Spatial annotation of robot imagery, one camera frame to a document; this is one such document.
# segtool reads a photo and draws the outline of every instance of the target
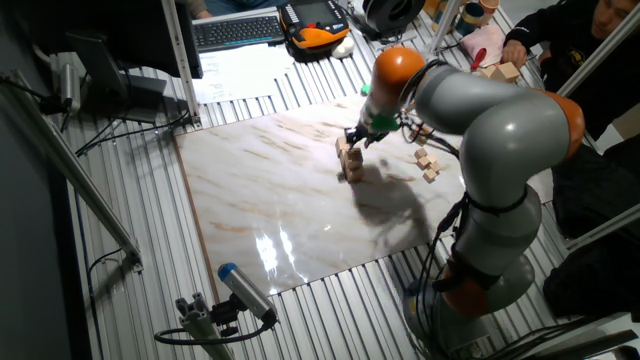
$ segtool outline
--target black jacket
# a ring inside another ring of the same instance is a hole
[[[598,0],[567,0],[522,19],[508,34],[527,49],[550,42],[541,64],[545,89],[556,92],[602,41],[591,35]],[[640,36],[624,40],[569,96],[584,112],[587,131],[598,139],[613,120],[640,102]]]

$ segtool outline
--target table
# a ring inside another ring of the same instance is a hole
[[[341,178],[335,141],[354,126],[356,96],[176,137],[213,271],[235,262],[265,293],[424,244],[464,193],[458,161],[429,184],[399,133],[363,151],[365,178]],[[459,145],[459,136],[447,136]],[[217,276],[218,294],[230,292]]]
[[[501,10],[492,22],[504,31],[512,26]],[[424,48],[433,35],[430,26],[430,19],[421,14],[405,34],[403,45]],[[202,126],[198,129],[356,95],[360,86],[370,80],[379,44],[367,42],[356,31],[352,36],[357,45],[352,56],[295,64],[294,73],[276,80],[279,89],[276,96],[201,105]],[[450,36],[445,39],[447,45],[455,41]],[[443,52],[441,57],[460,67],[470,64],[470,59],[455,48]],[[54,59],[54,72],[60,70],[60,63],[59,58]],[[82,65],[77,62],[75,65],[82,72]],[[168,80],[165,95],[184,98],[178,79],[149,68],[134,69],[132,73]],[[540,87],[536,74],[536,65],[530,62],[519,85]],[[184,109],[168,106],[158,114],[158,123],[168,123],[182,111]],[[64,136],[75,150],[106,125],[106,119],[71,121]],[[119,125],[119,122],[111,126],[116,135],[148,127],[135,123]],[[177,129],[175,134],[198,129],[186,126]],[[140,275],[135,274],[120,267],[122,257],[114,255],[110,257],[112,260],[96,266],[92,273],[98,322],[94,322],[90,311],[87,319],[95,357],[99,357],[99,330],[105,358],[207,359],[199,348],[168,347],[153,340],[154,332],[179,326],[175,299],[190,299],[192,293],[199,291],[209,304],[217,300],[172,137],[147,132],[119,138],[115,143],[92,150],[81,162],[127,231],[138,241],[145,266]],[[85,204],[76,203],[73,191],[69,200],[82,268],[87,262],[90,264],[116,250],[117,244]],[[566,249],[560,246],[561,241],[553,210],[545,206],[538,238],[526,252],[534,263],[536,283],[520,301],[491,317],[495,324],[492,336],[478,344],[483,354],[533,329],[558,323],[544,304],[540,285],[567,255]],[[367,351],[392,359],[418,359],[411,345],[414,338],[406,331],[402,318],[400,296],[404,287],[416,278],[424,254],[424,246],[419,246],[272,295],[270,299],[281,316],[275,332],[231,348],[238,359],[366,358]],[[80,276],[88,302],[87,278],[82,271]],[[232,325],[238,326],[243,334],[257,327],[250,314],[242,314]]]

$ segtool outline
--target pink bag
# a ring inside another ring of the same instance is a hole
[[[480,67],[487,67],[500,61],[502,58],[502,44],[504,44],[504,34],[496,24],[489,24],[478,29],[460,40],[460,46],[471,56],[476,58],[480,49],[487,49],[487,55],[480,62]]]

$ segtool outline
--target stacked wooden blocks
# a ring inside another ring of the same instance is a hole
[[[422,124],[422,127],[418,130],[418,134],[416,136],[416,131],[411,131],[410,139],[415,139],[415,143],[420,146],[425,146],[427,144],[427,136],[429,136],[433,132],[433,129],[428,127],[427,125]]]
[[[341,136],[336,140],[336,154],[340,158],[340,165],[348,182],[359,182],[364,178],[362,150],[350,148],[349,144],[347,144],[347,139]]]
[[[504,83],[515,83],[520,77],[520,71],[512,63],[508,62],[500,66],[488,67],[480,73],[480,76]]]
[[[415,152],[414,156],[416,157],[416,164],[418,165],[420,170],[424,170],[424,174],[422,174],[422,177],[427,180],[429,184],[431,184],[436,179],[436,176],[438,176],[438,174],[440,173],[441,167],[440,164],[438,164],[438,158],[436,158],[435,155],[427,154],[427,150],[425,150],[424,148],[418,149],[418,151]]]

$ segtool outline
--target screen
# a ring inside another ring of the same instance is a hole
[[[311,4],[296,4],[294,10],[303,24],[317,23],[335,24],[335,14],[326,2],[316,2]]]

